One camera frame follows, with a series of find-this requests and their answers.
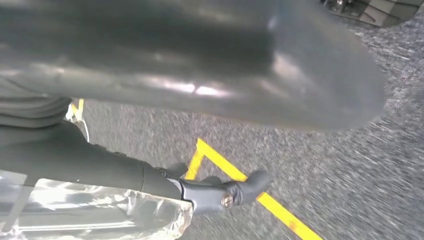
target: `yellow floor line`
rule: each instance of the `yellow floor line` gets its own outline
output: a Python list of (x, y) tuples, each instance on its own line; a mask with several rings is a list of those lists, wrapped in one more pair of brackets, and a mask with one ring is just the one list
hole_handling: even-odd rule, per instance
[[(224, 171), (230, 178), (236, 181), (245, 181), (247, 176), (232, 165), (221, 154), (215, 151), (202, 139), (197, 140), (197, 150), (189, 166), (186, 179), (194, 180), (200, 168), (203, 157), (206, 156), (215, 165)], [(322, 240), (314, 231), (303, 224), (297, 217), (285, 209), (278, 201), (276, 201), (268, 193), (261, 194), (257, 201), (261, 203), (268, 211), (275, 215), (281, 222), (289, 227), (302, 240)]]
[(203, 157), (204, 155), (196, 150), (191, 158), (190, 166), (188, 166), (188, 171), (185, 175), (186, 180), (194, 180), (196, 178), (200, 165), (202, 164)]

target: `shiny black leather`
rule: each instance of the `shiny black leather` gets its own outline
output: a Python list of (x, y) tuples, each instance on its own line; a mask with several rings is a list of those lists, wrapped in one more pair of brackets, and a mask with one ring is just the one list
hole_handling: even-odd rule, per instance
[(382, 112), (384, 79), (335, 21), (307, 0), (3, 0), (0, 96), (358, 127)]

